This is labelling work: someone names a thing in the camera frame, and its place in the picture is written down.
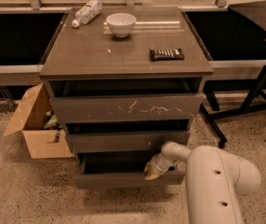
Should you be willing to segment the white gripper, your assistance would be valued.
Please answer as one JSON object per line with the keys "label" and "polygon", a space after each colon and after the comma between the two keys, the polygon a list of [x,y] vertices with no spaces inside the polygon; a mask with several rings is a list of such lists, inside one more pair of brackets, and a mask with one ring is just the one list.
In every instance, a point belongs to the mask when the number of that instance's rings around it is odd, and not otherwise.
{"label": "white gripper", "polygon": [[174,161],[172,158],[167,158],[161,153],[155,155],[151,161],[149,161],[144,172],[147,173],[145,180],[151,181],[158,178],[160,175],[164,175],[170,167],[174,167],[178,164],[178,161]]}

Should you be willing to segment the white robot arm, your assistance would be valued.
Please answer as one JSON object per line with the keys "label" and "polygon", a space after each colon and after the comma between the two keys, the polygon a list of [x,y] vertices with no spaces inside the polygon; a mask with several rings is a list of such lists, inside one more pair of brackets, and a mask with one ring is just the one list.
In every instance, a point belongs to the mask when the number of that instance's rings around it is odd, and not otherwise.
{"label": "white robot arm", "polygon": [[189,224],[245,224],[237,197],[260,187],[261,174],[253,162],[217,147],[189,149],[168,141],[146,164],[146,179],[158,178],[180,162],[186,164]]}

